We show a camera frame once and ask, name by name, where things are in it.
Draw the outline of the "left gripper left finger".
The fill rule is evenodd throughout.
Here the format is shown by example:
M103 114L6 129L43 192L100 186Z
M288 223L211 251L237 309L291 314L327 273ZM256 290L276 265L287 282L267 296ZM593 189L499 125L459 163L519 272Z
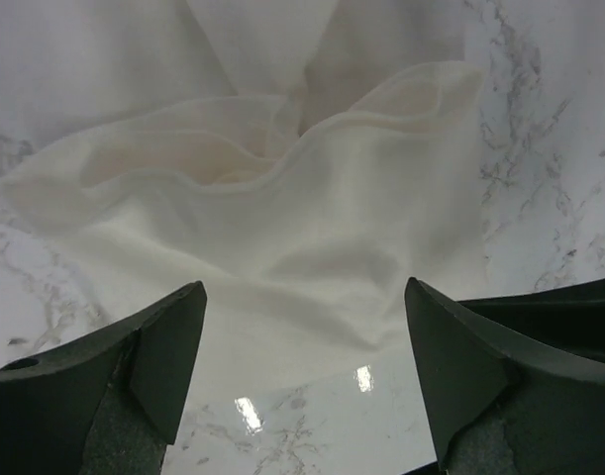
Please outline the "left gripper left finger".
M206 292L0 368L0 474L158 474L197 357Z

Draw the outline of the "white Coca-Cola t shirt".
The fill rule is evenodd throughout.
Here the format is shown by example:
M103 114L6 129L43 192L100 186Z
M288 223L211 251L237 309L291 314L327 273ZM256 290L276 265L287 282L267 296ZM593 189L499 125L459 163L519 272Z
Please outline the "white Coca-Cola t shirt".
M233 93L48 145L2 198L110 317L201 281L196 396L243 396L406 342L416 277L485 286L482 72L457 1L192 1Z

